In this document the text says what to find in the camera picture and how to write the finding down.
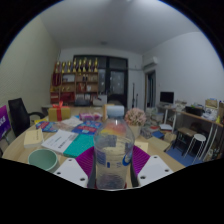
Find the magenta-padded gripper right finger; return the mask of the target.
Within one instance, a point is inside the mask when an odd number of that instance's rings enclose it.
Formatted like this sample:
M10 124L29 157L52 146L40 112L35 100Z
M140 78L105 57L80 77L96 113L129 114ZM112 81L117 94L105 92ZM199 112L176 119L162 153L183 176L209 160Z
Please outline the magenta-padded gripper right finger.
M133 187L143 187L172 173L172 169L158 155L149 155L137 146L133 148L130 167Z

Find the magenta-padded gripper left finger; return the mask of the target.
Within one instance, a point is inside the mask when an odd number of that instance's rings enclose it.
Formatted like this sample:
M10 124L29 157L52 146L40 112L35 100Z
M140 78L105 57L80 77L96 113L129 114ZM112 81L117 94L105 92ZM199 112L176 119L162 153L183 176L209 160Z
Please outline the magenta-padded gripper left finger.
M77 158L67 158L54 174L78 186L94 188L96 177L94 148L87 149Z

